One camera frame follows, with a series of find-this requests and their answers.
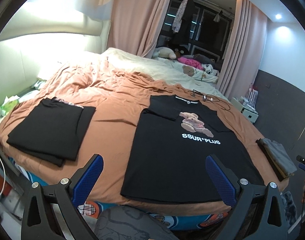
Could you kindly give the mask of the hanging clothes at window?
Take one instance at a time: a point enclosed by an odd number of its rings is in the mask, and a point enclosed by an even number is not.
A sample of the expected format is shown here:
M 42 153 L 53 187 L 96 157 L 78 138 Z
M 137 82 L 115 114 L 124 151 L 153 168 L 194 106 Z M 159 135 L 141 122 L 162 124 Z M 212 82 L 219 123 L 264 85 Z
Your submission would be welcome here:
M 183 0 L 171 26 L 176 44 L 188 44 L 194 12 L 194 0 Z

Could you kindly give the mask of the grey patterned trouser leg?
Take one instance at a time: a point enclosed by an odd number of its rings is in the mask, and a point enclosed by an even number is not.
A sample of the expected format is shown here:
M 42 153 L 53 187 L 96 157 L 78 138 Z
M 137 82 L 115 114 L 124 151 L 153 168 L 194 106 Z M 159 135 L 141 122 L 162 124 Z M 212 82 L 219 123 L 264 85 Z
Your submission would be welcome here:
M 129 206 L 114 206 L 98 217 L 94 230 L 98 239 L 177 239 L 160 221 Z

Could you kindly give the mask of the orange-brown bed blanket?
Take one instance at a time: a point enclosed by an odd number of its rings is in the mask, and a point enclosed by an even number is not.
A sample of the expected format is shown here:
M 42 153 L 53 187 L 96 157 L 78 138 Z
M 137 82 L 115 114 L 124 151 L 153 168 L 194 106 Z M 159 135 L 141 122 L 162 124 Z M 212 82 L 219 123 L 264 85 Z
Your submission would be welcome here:
M 107 62 L 99 65 L 61 68 L 39 91 L 37 96 L 17 105 L 0 124 L 0 148 L 16 163 L 33 172 L 48 184 L 72 174 L 94 154 L 104 160 L 104 170 L 97 180 L 90 199 L 102 203 L 134 206 L 169 216 L 195 216 L 228 211 L 220 200 L 195 204 L 158 204 L 132 200 L 121 195 L 125 172 L 140 113 L 150 104 L 152 96 L 179 96 L 198 101 L 231 129 L 246 148 L 263 184 L 276 182 L 279 189 L 289 181 L 279 181 L 273 168 L 256 143 L 261 133 L 230 103 L 215 98 L 203 99 L 182 86 L 167 85 L 141 73 L 126 73 L 112 69 Z M 93 106 L 95 114 L 82 141 L 76 161 L 66 160 L 61 167 L 26 154 L 7 143 L 8 134 L 45 98 L 57 97 L 81 106 Z

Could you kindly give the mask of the cream plush toy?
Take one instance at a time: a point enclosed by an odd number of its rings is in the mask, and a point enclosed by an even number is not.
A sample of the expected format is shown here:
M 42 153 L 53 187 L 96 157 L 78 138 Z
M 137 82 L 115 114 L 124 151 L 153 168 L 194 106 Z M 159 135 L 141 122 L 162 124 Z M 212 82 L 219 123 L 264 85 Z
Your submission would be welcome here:
M 155 48 L 152 58 L 157 58 L 157 57 L 161 57 L 164 59 L 171 59 L 171 60 L 175 60 L 177 58 L 175 52 L 167 47 Z

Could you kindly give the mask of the cream padded headboard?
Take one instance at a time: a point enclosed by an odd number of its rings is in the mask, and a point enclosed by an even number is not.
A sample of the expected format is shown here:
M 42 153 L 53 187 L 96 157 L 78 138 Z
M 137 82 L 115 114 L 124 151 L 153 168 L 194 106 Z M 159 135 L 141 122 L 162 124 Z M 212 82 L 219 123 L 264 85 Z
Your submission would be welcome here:
M 61 59 L 105 51 L 110 26 L 75 9 L 22 5 L 0 33 L 0 105 L 47 79 Z

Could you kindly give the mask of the green tissue pack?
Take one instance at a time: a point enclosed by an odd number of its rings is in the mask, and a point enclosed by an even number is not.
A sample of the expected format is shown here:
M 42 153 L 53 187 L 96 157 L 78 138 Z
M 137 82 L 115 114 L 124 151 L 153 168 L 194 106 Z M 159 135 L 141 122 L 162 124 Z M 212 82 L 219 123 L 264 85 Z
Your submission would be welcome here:
M 4 102 L 0 106 L 0 116 L 7 115 L 14 107 L 19 104 L 20 97 L 15 95 L 11 97 L 5 97 Z

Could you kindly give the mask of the pink garment on bed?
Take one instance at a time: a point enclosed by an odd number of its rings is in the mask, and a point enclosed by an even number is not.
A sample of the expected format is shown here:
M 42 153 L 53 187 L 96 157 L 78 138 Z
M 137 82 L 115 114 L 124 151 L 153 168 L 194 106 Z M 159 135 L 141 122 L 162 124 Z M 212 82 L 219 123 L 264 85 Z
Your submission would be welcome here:
M 186 57 L 179 57 L 179 58 L 177 58 L 177 61 L 182 63 L 182 64 L 185 64 L 185 65 L 194 67 L 196 69 L 199 69 L 199 70 L 204 69 L 203 65 L 199 61 L 196 61 L 195 59 L 188 59 Z

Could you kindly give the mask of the pink curtain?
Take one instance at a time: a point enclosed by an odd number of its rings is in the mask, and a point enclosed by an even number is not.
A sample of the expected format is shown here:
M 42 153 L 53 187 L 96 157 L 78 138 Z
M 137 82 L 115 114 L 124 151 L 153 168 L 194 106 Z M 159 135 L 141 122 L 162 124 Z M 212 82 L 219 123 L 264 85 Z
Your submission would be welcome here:
M 263 56 L 267 16 L 249 0 L 236 0 L 231 36 L 216 89 L 226 98 L 244 96 L 254 84 Z
M 114 0 L 108 48 L 151 58 L 170 0 Z

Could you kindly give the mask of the white bedside table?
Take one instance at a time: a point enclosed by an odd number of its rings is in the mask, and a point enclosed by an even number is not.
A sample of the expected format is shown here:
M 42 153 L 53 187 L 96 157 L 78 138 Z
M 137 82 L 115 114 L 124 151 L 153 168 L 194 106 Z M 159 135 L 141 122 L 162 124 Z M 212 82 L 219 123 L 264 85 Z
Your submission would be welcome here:
M 243 105 L 240 101 L 236 98 L 231 99 L 231 104 L 244 116 L 246 117 L 249 122 L 254 124 L 259 117 L 259 114 L 256 110 L 253 110 L 251 107 L 247 105 Z

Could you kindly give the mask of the cream bed sheet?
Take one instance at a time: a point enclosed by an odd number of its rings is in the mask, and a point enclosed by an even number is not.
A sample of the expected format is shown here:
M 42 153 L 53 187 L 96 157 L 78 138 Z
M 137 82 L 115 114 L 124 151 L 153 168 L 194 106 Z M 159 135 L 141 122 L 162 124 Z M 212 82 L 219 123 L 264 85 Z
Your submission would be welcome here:
M 189 90 L 227 99 L 215 88 L 215 82 L 219 77 L 210 74 L 213 70 L 211 65 L 206 65 L 206 70 L 202 71 L 177 61 L 160 57 L 147 59 L 115 48 L 109 48 L 102 54 L 82 51 L 57 56 L 40 67 L 37 78 L 49 80 L 63 66 L 98 64 L 101 60 L 107 60 L 113 69 L 130 73 L 140 72 L 151 76 L 154 80 L 163 80 L 169 85 L 180 84 Z

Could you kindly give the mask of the folded black garment stack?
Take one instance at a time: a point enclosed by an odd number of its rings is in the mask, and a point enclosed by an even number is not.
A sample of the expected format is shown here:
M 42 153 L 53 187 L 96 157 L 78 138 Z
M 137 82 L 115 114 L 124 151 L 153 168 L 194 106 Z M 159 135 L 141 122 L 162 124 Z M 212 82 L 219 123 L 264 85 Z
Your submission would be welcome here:
M 93 106 L 45 98 L 8 134 L 7 143 L 61 167 L 66 160 L 76 161 L 95 111 Z

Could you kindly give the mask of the folded grey clothes pile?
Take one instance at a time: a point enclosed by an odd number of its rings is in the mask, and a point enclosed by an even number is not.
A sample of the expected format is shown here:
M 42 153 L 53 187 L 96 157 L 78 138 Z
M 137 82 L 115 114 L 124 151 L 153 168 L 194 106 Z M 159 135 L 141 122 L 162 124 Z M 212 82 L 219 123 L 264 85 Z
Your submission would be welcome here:
M 272 166 L 279 181 L 294 175 L 297 168 L 282 144 L 268 138 L 258 139 L 256 143 Z

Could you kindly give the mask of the right pink curtain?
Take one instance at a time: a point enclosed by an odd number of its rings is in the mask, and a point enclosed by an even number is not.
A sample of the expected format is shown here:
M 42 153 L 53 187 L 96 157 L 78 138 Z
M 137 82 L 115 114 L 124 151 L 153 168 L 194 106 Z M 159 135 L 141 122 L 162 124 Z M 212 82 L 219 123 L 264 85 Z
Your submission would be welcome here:
M 249 0 L 236 0 L 231 36 L 216 89 L 226 98 L 244 96 L 254 84 L 263 56 L 267 16 Z

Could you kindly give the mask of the black teddy bear t-shirt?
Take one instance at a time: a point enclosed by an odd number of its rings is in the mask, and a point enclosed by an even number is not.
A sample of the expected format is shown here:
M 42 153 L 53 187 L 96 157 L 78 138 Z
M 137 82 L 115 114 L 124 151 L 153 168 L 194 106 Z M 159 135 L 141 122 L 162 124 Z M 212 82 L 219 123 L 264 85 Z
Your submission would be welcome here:
M 152 96 L 139 116 L 120 193 L 158 204 L 218 201 L 205 167 L 211 154 L 237 177 L 263 184 L 246 148 L 216 111 L 176 95 Z

